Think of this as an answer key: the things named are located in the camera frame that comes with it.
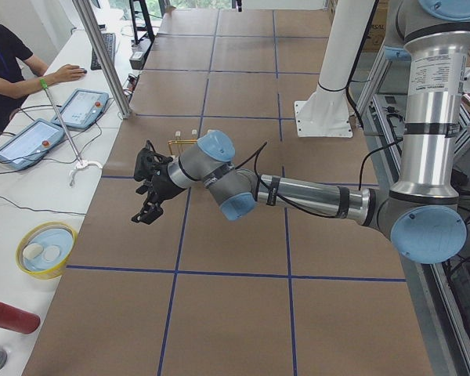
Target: tiled surface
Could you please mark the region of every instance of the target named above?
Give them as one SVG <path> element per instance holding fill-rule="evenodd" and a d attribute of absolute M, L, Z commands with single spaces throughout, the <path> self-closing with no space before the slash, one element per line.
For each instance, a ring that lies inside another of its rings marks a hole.
<path fill-rule="evenodd" d="M 328 32 L 325 12 L 165 17 L 25 375 L 432 373 L 379 233 L 262 204 L 229 222 L 201 184 L 151 226 L 130 222 L 137 152 L 150 139 L 168 154 L 178 130 L 222 130 L 235 165 L 267 142 L 259 173 L 355 189 L 362 132 L 300 139 L 293 120 Z M 370 161 L 363 181 L 376 183 Z"/>

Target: cardboard box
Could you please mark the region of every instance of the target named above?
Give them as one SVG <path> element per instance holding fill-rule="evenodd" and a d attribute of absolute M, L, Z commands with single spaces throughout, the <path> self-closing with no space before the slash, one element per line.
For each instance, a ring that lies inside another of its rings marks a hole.
<path fill-rule="evenodd" d="M 331 20 L 334 19 L 336 8 L 339 0 L 329 0 L 327 4 L 327 13 Z M 385 39 L 386 17 L 388 14 L 389 0 L 380 0 L 376 13 L 374 14 L 373 22 L 367 40 L 363 46 L 363 52 L 377 52 L 379 51 L 383 40 Z"/>

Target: robotic arm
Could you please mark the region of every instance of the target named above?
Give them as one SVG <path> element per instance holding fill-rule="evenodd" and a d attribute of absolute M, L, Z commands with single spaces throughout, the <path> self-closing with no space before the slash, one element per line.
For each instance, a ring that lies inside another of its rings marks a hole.
<path fill-rule="evenodd" d="M 147 199 L 132 220 L 153 222 L 164 200 L 201 181 L 229 220 L 249 213 L 256 201 L 298 207 L 374 228 L 415 262 L 456 255 L 467 232 L 450 176 L 470 48 L 470 1 L 391 0 L 388 24 L 386 41 L 412 58 L 400 177 L 389 192 L 236 169 L 230 139 L 213 131 L 174 159 L 150 145 L 139 153 L 135 179 L 144 184 L 137 192 L 147 192 Z"/>

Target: red cylinder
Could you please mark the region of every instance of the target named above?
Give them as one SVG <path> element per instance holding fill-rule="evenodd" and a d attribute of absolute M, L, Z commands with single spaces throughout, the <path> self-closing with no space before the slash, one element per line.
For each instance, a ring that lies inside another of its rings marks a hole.
<path fill-rule="evenodd" d="M 0 327 L 23 334 L 33 333 L 40 325 L 40 317 L 0 302 Z"/>

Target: black shirt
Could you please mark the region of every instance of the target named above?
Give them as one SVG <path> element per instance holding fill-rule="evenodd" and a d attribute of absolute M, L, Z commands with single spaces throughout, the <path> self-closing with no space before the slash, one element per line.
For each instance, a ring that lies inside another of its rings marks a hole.
<path fill-rule="evenodd" d="M 33 52 L 7 27 L 0 25 L 0 78 L 10 82 L 24 81 L 16 58 L 26 60 Z M 19 99 L 0 95 L 0 131 L 9 123 L 10 113 L 21 107 L 26 96 Z"/>

